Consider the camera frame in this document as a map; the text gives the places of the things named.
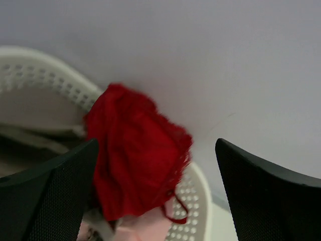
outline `gray wall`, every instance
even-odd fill
[[[224,199],[218,137],[321,178],[320,12],[314,0],[12,0],[0,3],[0,44],[151,95],[192,132]]]

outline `basket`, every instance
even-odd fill
[[[28,48],[0,47],[0,93],[8,94],[27,86],[53,91],[84,112],[88,112],[103,93],[99,87],[57,58]],[[205,176],[195,163],[185,170],[176,192],[189,209],[189,217],[186,224],[171,225],[166,241],[209,241],[211,195]],[[174,218],[186,215],[178,202],[175,201],[173,205]],[[87,218],[103,240],[107,241],[104,233],[108,224],[103,218]]]

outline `red strap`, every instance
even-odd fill
[[[177,224],[185,224],[187,222],[187,217],[188,217],[188,214],[189,214],[189,210],[187,209],[187,207],[185,206],[185,204],[183,204],[183,202],[176,196],[175,194],[175,198],[177,200],[177,202],[183,207],[183,209],[186,211],[186,217],[182,218],[182,219],[175,219],[175,218],[172,218],[172,217],[169,217],[167,215],[167,212],[166,212],[166,207],[165,205],[161,206],[161,209],[162,209],[162,212],[163,212],[163,215],[168,218],[168,220],[174,222],[174,223],[177,223]]]

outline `red garment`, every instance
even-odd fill
[[[192,137],[144,94],[111,84],[84,118],[99,142],[94,186],[106,220],[165,204],[190,161]]]

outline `black object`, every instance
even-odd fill
[[[215,150],[239,241],[321,240],[320,179],[223,139]]]
[[[76,240],[97,155],[98,142],[90,140],[0,178],[0,240]]]

